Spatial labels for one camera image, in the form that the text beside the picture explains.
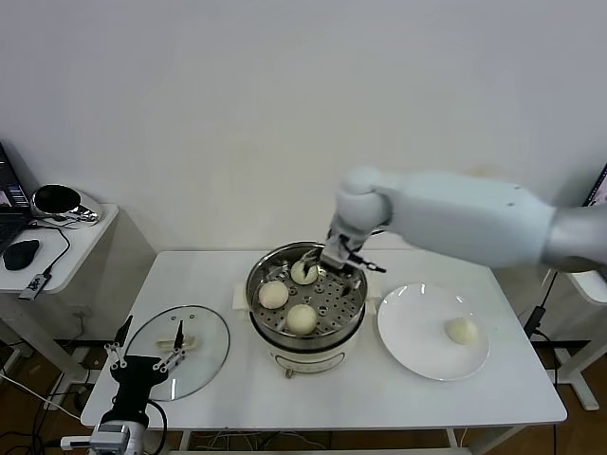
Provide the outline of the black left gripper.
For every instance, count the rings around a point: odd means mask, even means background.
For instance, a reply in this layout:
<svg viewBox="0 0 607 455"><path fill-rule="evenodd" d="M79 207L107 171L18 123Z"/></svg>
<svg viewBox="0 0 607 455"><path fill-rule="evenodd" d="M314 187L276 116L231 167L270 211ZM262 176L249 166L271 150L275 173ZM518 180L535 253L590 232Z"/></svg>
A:
<svg viewBox="0 0 607 455"><path fill-rule="evenodd" d="M173 349L163 357L128 355L123 353L133 316L129 316L117 330L114 340L104 349L110 361L110 373L119 384L110 418L146 418L145 413L151 390L162 382L162 373L168 373L184 357L183 321L179 322Z"/></svg>

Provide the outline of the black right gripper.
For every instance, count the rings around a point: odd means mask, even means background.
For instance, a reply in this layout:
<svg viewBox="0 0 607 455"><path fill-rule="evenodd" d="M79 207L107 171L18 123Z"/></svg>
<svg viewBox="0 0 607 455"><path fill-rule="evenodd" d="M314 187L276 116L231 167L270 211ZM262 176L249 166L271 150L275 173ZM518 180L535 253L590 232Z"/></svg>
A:
<svg viewBox="0 0 607 455"><path fill-rule="evenodd" d="M307 251L299 260L301 264L302 277L308 278L319 273L320 252L317 250ZM387 269L378 264L368 261L363 257L349 252L343 246L325 246L321 252L321 263L325 268L334 270L345 270L349 268L366 269L377 273L386 273Z"/></svg>

